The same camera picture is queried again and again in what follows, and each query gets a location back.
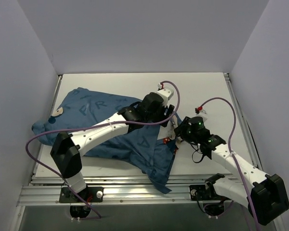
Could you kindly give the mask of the white pillow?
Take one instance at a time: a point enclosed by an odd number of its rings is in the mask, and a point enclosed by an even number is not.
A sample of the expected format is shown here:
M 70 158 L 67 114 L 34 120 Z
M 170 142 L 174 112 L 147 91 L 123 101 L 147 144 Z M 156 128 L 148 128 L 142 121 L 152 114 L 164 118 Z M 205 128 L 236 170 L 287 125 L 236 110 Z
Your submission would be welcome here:
M 181 123 L 181 119 L 177 114 L 175 114 L 167 123 L 166 127 L 159 127 L 158 140 L 169 138 L 174 140 L 176 135 L 174 129 L 177 128 Z

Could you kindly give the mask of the blue lettered pillowcase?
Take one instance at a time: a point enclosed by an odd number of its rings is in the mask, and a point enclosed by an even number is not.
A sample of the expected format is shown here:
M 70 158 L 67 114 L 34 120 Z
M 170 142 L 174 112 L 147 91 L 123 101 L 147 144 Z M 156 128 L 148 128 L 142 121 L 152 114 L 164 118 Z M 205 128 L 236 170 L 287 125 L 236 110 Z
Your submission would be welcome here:
M 59 174 L 75 193 L 87 190 L 81 172 L 81 159 L 86 155 L 129 163 L 167 194 L 176 142 L 165 142 L 158 135 L 160 127 L 176 118 L 168 103 L 172 96 L 168 88 L 142 100 L 77 88 L 48 121 L 35 122 L 32 131 L 42 144 L 52 147 Z

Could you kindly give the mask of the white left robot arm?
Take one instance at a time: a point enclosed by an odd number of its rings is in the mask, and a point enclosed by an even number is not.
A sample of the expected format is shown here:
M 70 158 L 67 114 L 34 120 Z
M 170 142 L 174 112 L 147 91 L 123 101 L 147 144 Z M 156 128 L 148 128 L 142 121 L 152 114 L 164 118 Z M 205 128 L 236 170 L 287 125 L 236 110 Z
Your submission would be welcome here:
M 123 107 L 89 129 L 58 133 L 50 155 L 62 178 L 71 188 L 70 196 L 75 201 L 82 202 L 88 195 L 87 184 L 81 173 L 81 158 L 89 150 L 111 138 L 142 128 L 144 123 L 159 123 L 165 127 L 166 119 L 174 111 L 174 106 L 168 104 L 172 96 L 172 90 L 159 89 L 146 95 L 141 102 Z

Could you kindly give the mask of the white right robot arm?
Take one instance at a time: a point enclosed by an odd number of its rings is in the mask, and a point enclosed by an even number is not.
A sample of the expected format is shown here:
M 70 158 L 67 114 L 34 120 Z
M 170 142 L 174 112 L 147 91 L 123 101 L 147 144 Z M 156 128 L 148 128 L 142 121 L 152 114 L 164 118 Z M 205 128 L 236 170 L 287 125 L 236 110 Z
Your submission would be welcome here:
M 259 170 L 231 151 L 224 139 L 205 128 L 203 118 L 185 117 L 174 132 L 183 141 L 197 145 L 203 156 L 220 164 L 241 180 L 241 183 L 235 183 L 217 173 L 205 181 L 204 193 L 207 197 L 226 197 L 237 202 L 264 226 L 289 209 L 283 179 L 277 174 L 269 175 Z

